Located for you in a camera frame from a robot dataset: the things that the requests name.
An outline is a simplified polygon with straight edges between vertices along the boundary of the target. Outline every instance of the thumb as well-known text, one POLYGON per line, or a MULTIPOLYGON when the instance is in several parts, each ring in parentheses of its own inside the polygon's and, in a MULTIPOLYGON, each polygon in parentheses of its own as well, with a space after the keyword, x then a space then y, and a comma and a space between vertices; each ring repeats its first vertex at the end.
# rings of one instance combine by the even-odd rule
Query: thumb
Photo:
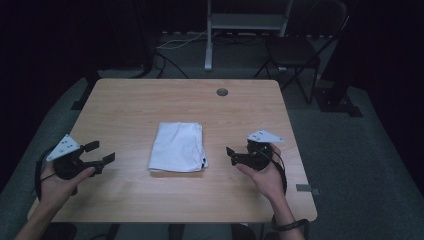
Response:
POLYGON ((242 172, 242 173, 246 174, 246 175, 247 175, 247 176, 249 176, 249 177, 252 177, 252 176, 253 176, 253 174, 255 174, 255 172, 256 172, 256 170, 254 170, 253 168, 250 168, 250 167, 248 167, 248 166, 246 166, 246 165, 244 165, 244 164, 240 164, 240 163, 237 163, 237 164, 236 164, 236 168, 237 168, 240 172, 242 172))
POLYGON ((84 169, 82 172, 80 172, 76 177, 72 178, 72 184, 75 185, 75 187, 81 183, 82 181, 84 181, 85 179, 87 179, 88 177, 90 177, 94 171, 96 169, 94 167, 89 167, 84 169))

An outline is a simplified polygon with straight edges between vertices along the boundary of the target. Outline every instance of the floor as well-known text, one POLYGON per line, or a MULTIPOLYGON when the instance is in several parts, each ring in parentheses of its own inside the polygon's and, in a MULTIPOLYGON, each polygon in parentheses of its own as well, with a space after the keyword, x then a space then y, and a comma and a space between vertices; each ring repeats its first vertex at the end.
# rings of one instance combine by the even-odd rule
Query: floor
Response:
MULTIPOLYGON (((167 45, 175 49, 158 49, 190 78, 251 79, 267 58, 262 38, 216 36, 213 69, 205 72, 204 35, 165 35, 161 42, 195 37, 198 38, 184 46, 167 45)), ((331 48, 322 56, 320 73, 330 55, 331 48)), ((165 61, 155 57, 155 62, 156 67, 143 78, 158 76, 165 61)), ((284 82, 291 74, 291 71, 281 73, 269 67, 272 78, 279 82, 284 82)), ((102 77, 119 78, 131 78, 140 72, 139 69, 99 70, 102 77)), ((184 78, 184 74, 167 61, 162 78, 184 78)), ((311 77, 310 71, 301 75, 306 85, 311 77)), ((267 78, 266 72, 258 78, 267 78)), ((325 79, 319 81, 319 86, 331 85, 325 79)), ((70 108, 85 86, 85 79, 76 82, 46 115, 1 193, 2 238, 12 239, 25 223, 35 199, 34 162, 46 148, 72 129, 79 111, 70 108)), ((346 113, 321 112, 316 101, 305 102, 296 84, 290 84, 282 94, 309 182, 320 193, 314 196, 318 218, 311 223, 310 239, 422 239, 424 199, 382 127, 367 93, 357 88, 348 90, 348 96, 363 114, 361 118, 346 113)), ((76 226, 77 240, 94 239, 110 228, 109 224, 100 223, 76 226)), ((260 225, 249 226, 260 239, 260 225)))

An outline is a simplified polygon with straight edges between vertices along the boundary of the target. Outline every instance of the folded white cloth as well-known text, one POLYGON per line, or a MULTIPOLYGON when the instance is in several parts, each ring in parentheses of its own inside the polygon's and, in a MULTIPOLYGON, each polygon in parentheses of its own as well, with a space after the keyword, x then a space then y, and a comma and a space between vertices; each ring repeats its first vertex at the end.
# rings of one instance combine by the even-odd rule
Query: folded white cloth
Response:
POLYGON ((201 124, 159 124, 149 171, 195 172, 207 166, 201 124))

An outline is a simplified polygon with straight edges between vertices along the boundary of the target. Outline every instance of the black wristband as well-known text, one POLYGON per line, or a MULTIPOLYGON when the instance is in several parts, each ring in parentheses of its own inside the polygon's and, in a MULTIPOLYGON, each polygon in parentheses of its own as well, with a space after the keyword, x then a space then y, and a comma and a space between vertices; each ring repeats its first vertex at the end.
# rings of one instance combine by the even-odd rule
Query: black wristband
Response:
POLYGON ((299 221, 287 224, 287 225, 283 225, 283 226, 277 226, 277 223, 275 221, 275 216, 272 216, 272 220, 271 220, 271 227, 272 229, 274 229, 277 232, 285 232, 285 231, 290 231, 292 229, 298 228, 300 226, 305 226, 305 229, 308 228, 309 226, 309 221, 306 219, 301 219, 299 221))

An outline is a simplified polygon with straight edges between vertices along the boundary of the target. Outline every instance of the white triangular marker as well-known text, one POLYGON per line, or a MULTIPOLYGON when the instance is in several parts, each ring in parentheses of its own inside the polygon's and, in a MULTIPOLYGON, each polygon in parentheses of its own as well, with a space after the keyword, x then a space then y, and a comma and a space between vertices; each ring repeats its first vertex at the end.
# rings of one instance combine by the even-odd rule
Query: white triangular marker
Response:
POLYGON ((47 161, 53 161, 62 156, 65 156, 68 153, 74 152, 80 148, 80 145, 75 142, 68 134, 63 137, 63 139, 57 144, 53 151, 47 156, 47 161))
POLYGON ((247 139, 255 142, 284 142, 284 138, 276 136, 263 129, 250 134, 249 136, 247 136, 247 139))

